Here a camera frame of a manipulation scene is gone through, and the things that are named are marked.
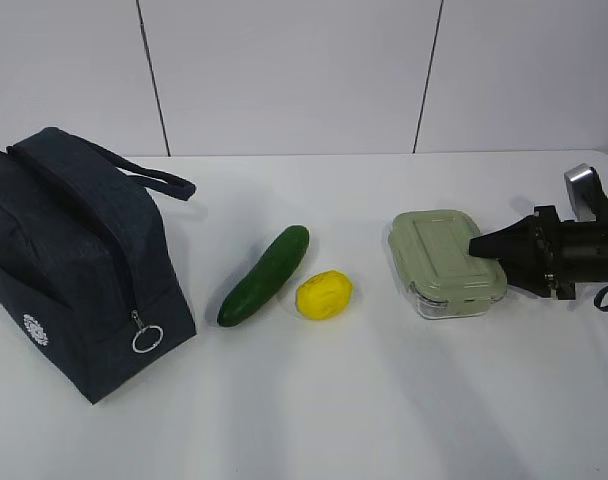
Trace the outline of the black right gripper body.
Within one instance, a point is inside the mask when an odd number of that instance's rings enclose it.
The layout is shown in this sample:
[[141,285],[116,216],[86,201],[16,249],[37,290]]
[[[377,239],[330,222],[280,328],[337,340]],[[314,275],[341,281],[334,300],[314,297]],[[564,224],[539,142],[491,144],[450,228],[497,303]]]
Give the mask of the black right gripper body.
[[535,267],[530,276],[535,282],[534,293],[543,298],[575,300],[575,282],[565,277],[562,260],[564,223],[552,205],[536,206],[530,225]]

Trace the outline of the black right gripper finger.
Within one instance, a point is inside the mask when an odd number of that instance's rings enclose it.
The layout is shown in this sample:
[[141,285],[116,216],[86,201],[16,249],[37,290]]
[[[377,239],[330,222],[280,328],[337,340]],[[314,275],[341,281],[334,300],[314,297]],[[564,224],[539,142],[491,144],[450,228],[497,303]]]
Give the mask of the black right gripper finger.
[[473,238],[469,242],[469,254],[496,260],[527,259],[533,251],[531,226],[532,218],[525,217],[504,229]]
[[538,297],[549,297],[546,265],[533,258],[508,258],[502,268],[511,286],[528,291]]

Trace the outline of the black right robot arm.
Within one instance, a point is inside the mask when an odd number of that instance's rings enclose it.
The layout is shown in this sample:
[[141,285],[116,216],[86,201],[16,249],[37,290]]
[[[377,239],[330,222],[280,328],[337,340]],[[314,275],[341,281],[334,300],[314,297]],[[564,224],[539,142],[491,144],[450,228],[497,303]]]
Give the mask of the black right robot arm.
[[562,221],[553,206],[469,243],[473,257],[500,263],[513,287],[542,298],[576,298],[578,283],[608,282],[608,218]]

